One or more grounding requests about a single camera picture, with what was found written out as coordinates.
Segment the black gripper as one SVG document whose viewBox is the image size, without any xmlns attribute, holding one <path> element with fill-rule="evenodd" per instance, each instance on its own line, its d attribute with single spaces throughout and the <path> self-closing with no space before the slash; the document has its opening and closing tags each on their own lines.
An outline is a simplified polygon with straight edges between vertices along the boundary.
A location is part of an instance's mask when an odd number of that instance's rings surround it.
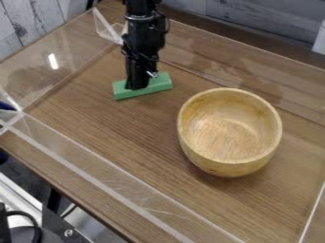
<svg viewBox="0 0 325 243">
<path fill-rule="evenodd" d="M 125 57 L 126 89 L 142 89 L 156 75 L 159 51 L 164 47 L 167 17 L 161 13 L 149 15 L 125 14 L 126 32 L 121 35 L 121 53 Z"/>
</svg>

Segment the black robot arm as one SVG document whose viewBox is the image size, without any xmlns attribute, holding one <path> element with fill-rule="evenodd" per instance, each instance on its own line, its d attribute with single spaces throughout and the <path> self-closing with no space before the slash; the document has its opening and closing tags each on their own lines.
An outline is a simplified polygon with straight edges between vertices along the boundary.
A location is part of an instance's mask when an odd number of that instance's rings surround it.
<svg viewBox="0 0 325 243">
<path fill-rule="evenodd" d="M 125 88 L 147 87 L 157 73 L 159 51 L 168 32 L 167 18 L 157 10 L 161 0 L 122 0 L 126 31 L 121 34 L 125 57 Z"/>
</svg>

